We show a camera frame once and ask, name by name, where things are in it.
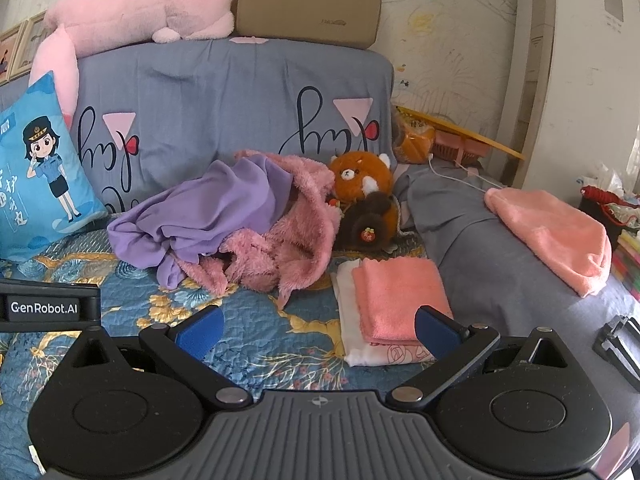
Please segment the purple sweatshirt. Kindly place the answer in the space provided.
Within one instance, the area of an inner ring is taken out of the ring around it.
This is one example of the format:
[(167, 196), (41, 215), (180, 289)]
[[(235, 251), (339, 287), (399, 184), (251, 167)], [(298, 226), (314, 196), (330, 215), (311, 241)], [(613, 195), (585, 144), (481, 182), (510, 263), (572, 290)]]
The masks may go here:
[(263, 154), (229, 166), (212, 162), (204, 174), (158, 193), (107, 226), (112, 251), (138, 269), (156, 270), (160, 286), (184, 279), (178, 262), (213, 255), (240, 229), (268, 232), (282, 217), (292, 174)]

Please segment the folded pink towel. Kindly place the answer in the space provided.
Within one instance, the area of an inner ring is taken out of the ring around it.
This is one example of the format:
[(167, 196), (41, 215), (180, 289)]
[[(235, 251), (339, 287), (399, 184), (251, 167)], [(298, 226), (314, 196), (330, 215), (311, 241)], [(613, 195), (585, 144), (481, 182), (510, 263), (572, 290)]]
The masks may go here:
[(438, 267), (430, 259), (363, 259), (352, 278), (361, 333), (369, 344), (416, 344), (414, 317), (423, 306), (452, 318)]

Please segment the folded white floral cloth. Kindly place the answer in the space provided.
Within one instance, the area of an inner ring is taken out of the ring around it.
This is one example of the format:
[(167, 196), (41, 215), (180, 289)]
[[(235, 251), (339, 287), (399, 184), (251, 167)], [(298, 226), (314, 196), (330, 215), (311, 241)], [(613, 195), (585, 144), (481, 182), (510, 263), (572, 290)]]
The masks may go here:
[(352, 270), (359, 265), (360, 259), (345, 261), (331, 274), (346, 363), (351, 367), (374, 367), (433, 362), (431, 353), (420, 344), (369, 344), (364, 340), (352, 278)]

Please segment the blue cartoon police pillow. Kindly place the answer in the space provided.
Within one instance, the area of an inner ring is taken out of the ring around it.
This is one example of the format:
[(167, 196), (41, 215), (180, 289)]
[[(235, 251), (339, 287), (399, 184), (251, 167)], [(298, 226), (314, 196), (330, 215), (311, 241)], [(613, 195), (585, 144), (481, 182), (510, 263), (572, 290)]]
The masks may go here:
[(28, 260), (107, 216), (46, 73), (1, 112), (1, 258)]

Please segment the pink fleece garment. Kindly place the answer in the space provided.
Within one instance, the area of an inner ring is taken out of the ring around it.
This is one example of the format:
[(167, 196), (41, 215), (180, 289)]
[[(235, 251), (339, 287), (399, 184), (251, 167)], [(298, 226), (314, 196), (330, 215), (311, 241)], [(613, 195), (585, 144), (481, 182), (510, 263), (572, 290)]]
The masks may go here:
[(283, 216), (265, 234), (240, 229), (227, 236), (216, 256), (190, 263), (175, 258), (181, 271), (214, 295), (235, 283), (254, 292), (278, 291), (285, 308), (292, 292), (313, 285), (328, 267), (341, 211), (328, 202), (334, 173), (322, 162), (297, 155), (267, 154), (293, 177)]

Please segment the red panda plush toy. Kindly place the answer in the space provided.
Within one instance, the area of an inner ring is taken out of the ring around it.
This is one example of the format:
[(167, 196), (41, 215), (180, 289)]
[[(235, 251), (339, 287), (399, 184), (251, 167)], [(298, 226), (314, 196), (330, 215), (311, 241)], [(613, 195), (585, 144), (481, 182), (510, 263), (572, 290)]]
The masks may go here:
[(399, 206), (387, 154), (347, 152), (329, 164), (335, 182), (333, 200), (342, 218), (334, 248), (379, 252), (398, 235)]

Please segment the pink plastic basket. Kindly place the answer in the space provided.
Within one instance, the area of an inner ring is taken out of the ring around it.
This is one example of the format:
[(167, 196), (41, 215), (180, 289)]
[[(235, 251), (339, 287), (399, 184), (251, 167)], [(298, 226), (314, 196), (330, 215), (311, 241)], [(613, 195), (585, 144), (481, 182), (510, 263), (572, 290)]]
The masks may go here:
[(465, 136), (442, 130), (435, 131), (432, 152), (441, 159), (457, 162), (462, 166), (476, 164), (489, 154), (490, 146)]

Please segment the grey printed sofa cover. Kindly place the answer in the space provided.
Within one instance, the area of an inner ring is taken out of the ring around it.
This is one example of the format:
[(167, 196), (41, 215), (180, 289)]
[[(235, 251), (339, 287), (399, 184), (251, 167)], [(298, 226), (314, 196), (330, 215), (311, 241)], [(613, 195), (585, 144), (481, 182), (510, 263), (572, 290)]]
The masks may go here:
[(255, 150), (319, 162), (392, 149), (390, 62), (291, 40), (135, 44), (82, 58), (70, 137), (121, 212), (216, 159)]

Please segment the pink plush toy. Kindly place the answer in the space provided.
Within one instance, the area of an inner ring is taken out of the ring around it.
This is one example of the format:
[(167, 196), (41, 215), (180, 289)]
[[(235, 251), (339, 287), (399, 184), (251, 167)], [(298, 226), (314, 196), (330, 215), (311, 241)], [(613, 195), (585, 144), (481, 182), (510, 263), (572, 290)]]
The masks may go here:
[(66, 126), (79, 96), (78, 60), (130, 44), (228, 37), (232, 0), (58, 0), (43, 17), (48, 36), (37, 49), (29, 82), (53, 74)]

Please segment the tan rectangular cushion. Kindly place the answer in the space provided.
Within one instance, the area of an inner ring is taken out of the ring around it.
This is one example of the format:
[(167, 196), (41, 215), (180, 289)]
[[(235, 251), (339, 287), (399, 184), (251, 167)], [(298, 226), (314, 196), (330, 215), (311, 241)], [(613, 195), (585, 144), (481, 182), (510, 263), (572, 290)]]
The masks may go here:
[(366, 50), (376, 41), (382, 0), (236, 0), (241, 36)]

